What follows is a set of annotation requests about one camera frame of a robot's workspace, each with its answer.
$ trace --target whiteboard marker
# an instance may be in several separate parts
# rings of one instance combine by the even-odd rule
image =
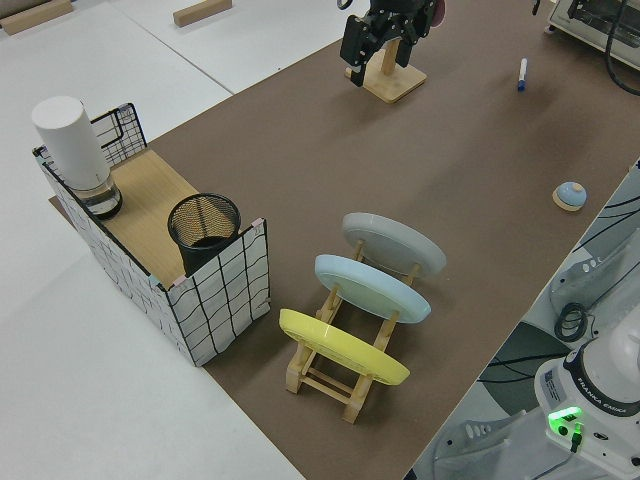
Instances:
[[[520,60],[520,76],[518,77],[518,91],[523,92],[527,78],[527,59]]]

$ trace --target mesh wastebasket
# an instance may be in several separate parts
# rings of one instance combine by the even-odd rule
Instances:
[[[191,276],[238,238],[240,212],[222,195],[198,193],[171,210],[168,228]]]

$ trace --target wooden board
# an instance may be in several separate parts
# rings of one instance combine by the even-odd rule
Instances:
[[[383,71],[384,54],[385,49],[381,49],[371,57],[367,64],[362,86],[386,103],[395,103],[422,85],[427,76],[411,65],[404,68],[395,65],[390,75],[385,74]],[[351,76],[350,68],[346,69],[345,75],[347,78]]]
[[[73,11],[71,0],[52,0],[0,20],[8,35],[13,35]]]
[[[111,173],[124,202],[120,212],[104,225],[169,288],[184,275],[184,269],[180,251],[169,236],[167,218],[175,204],[198,192],[149,149]]]
[[[173,12],[173,22],[179,27],[184,27],[230,8],[231,0],[204,0]]]

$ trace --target brown mat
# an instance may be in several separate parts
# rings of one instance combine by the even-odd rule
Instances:
[[[206,368],[310,479],[401,479],[640,153],[640,99],[593,49],[543,34],[548,5],[447,7],[412,56],[427,82],[396,105],[351,85],[334,44],[151,143],[199,191],[269,221],[272,311]],[[589,193],[577,214],[551,200],[568,180]],[[411,375],[374,385],[349,425],[329,397],[285,391],[295,344],[277,320],[320,307],[314,258],[350,254],[340,226],[354,211],[418,229],[449,263],[415,284],[431,316],[391,339]],[[336,325],[370,322],[350,312]]]

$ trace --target white cylindrical container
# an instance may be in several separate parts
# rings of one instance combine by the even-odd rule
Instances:
[[[31,120],[66,185],[98,218],[115,215],[122,196],[82,103],[72,97],[52,97],[36,105]]]

